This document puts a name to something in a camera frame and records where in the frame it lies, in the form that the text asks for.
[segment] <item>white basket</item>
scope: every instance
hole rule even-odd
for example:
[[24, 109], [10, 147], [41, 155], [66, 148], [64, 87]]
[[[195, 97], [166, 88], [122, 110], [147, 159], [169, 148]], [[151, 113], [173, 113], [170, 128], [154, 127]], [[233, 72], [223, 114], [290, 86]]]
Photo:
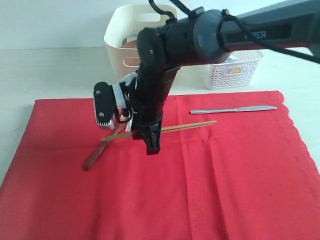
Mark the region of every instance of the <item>white basket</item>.
[[[165, 4], [159, 4], [158, 7], [164, 11], [172, 12], [177, 17], [177, 10], [174, 7]], [[143, 14], [158, 15], [160, 20], [141, 21]], [[128, 4], [114, 11], [104, 35], [111, 67], [115, 75], [114, 81], [106, 80], [108, 84], [118, 83], [124, 76], [135, 72], [139, 67], [125, 64], [125, 58], [139, 58], [139, 56], [136, 48], [121, 48], [124, 40], [130, 36], [136, 36], [146, 27], [162, 26], [168, 18], [166, 15], [156, 13], [149, 4]]]
[[256, 68], [263, 58], [259, 50], [235, 51], [231, 54], [237, 62], [198, 66], [205, 86], [210, 90], [249, 85]]

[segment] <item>white table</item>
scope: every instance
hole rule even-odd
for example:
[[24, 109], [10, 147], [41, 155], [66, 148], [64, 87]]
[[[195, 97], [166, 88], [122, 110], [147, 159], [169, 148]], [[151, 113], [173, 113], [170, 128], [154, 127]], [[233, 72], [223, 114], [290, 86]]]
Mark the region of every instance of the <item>white table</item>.
[[[320, 65], [269, 50], [262, 53], [264, 59], [249, 86], [211, 91], [194, 67], [184, 67], [170, 94], [281, 91], [289, 116], [319, 169]], [[36, 99], [91, 98], [94, 84], [107, 78], [114, 75], [105, 48], [0, 51], [0, 183]]]

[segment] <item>red cloth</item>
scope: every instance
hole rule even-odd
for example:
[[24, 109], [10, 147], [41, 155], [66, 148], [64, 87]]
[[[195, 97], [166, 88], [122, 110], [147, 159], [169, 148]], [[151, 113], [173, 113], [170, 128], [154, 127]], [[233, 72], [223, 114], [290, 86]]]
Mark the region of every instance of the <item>red cloth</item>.
[[[92, 99], [37, 100], [0, 189], [1, 240], [318, 240], [320, 176], [277, 91], [170, 96], [158, 155], [112, 142]], [[191, 115], [274, 105], [277, 110]]]

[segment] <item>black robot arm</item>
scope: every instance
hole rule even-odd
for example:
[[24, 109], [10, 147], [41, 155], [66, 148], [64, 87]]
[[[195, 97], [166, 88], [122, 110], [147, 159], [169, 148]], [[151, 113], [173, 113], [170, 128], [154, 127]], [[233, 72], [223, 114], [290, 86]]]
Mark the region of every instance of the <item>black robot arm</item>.
[[[218, 64], [232, 51], [265, 48], [320, 63], [320, 58], [285, 49], [307, 47], [315, 56], [320, 53], [320, 0], [288, 0], [238, 17], [227, 10], [199, 7], [190, 11], [178, 0], [171, 0], [187, 14], [179, 20], [161, 11], [153, 0], [149, 2], [169, 19], [164, 26], [139, 32], [140, 66], [130, 84], [120, 83], [125, 112], [134, 113], [133, 138], [144, 140], [148, 155], [160, 151], [163, 106], [180, 67]], [[105, 83], [105, 88], [113, 94], [111, 86]], [[115, 101], [104, 106], [97, 96], [94, 99], [97, 120], [97, 108], [109, 108], [110, 112], [112, 106], [119, 115]]]

